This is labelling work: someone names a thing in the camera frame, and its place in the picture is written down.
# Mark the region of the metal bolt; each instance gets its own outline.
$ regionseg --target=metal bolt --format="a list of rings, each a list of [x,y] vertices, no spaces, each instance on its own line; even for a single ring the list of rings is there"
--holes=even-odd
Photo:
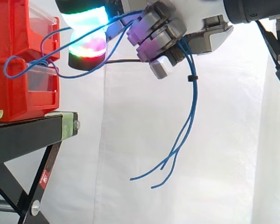
[[[81,127],[80,121],[75,120],[75,121],[74,121],[74,129],[77,131],[77,130],[80,129],[80,127]]]
[[[36,200],[33,202],[31,206],[31,214],[33,216],[37,216],[40,211],[41,211],[41,203],[38,200]]]

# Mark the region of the black cylinder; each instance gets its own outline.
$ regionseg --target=black cylinder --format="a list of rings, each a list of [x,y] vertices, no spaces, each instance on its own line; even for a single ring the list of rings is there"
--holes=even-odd
[[[224,0],[224,5],[234,24],[280,15],[280,0]]]
[[[76,14],[105,5],[105,0],[55,0],[63,14]]]
[[[90,71],[96,68],[105,60],[106,54],[103,54],[98,57],[78,57],[69,53],[69,66],[73,69]]]

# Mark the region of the white curtain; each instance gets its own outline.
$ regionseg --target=white curtain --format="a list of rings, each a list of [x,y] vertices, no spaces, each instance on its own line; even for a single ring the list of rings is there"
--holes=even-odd
[[[54,1],[33,2],[60,16]],[[70,32],[62,34],[63,44],[69,40]],[[113,57],[121,58],[136,58],[126,39]],[[62,80],[61,109],[79,112],[82,127],[62,144],[42,212],[51,224],[280,224],[280,83],[267,59],[254,23],[236,26],[218,51],[195,57],[193,130],[173,176],[155,190],[171,162],[147,178],[129,178],[168,155],[189,114],[186,61],[164,80],[143,63]],[[79,72],[69,69],[66,51],[58,66],[65,75]],[[41,155],[7,164],[25,189]],[[16,220],[0,214],[0,224]]]

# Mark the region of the red storage bin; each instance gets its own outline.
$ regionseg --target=red storage bin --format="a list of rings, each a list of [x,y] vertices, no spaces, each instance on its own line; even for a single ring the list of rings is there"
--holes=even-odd
[[[43,117],[59,107],[59,77],[54,68],[35,66],[17,79],[3,75],[5,59],[0,60],[0,121],[11,122]],[[23,59],[14,59],[8,73],[16,75],[26,69]]]
[[[27,62],[41,58],[42,39],[59,29],[59,19],[51,17],[28,0],[0,0],[0,121],[12,122],[42,117],[59,107],[59,77],[53,68],[35,66],[16,79],[3,74],[5,61],[12,55],[22,59],[10,62],[7,71],[13,76],[25,68]],[[53,35],[44,44],[48,54],[60,47],[60,35]],[[56,61],[60,53],[50,59]]]
[[[43,38],[59,29],[59,19],[38,9],[28,0],[0,0],[0,58],[18,55],[27,62],[41,58]],[[60,35],[55,34],[43,47],[48,54],[60,47]],[[50,59],[56,61],[60,53]]]

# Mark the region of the black metal leg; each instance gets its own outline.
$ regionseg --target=black metal leg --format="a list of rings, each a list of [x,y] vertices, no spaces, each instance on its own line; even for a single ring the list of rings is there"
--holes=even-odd
[[[3,200],[0,200],[0,211],[2,212],[15,212],[14,209]]]
[[[36,213],[33,214],[32,209],[33,203],[40,203],[42,201],[42,196],[47,187],[60,146],[61,142],[58,142],[47,147],[22,210],[25,216],[20,217],[18,224],[49,224],[41,212],[36,211]]]
[[[0,164],[0,195],[16,213],[22,215],[27,194],[4,164]]]
[[[55,112],[43,118],[0,123],[0,195],[5,199],[0,200],[0,211],[17,213],[20,216],[18,224],[49,224],[40,212],[42,196],[61,141],[77,135],[78,129],[78,115],[75,112]],[[48,147],[27,194],[4,162],[46,146]]]

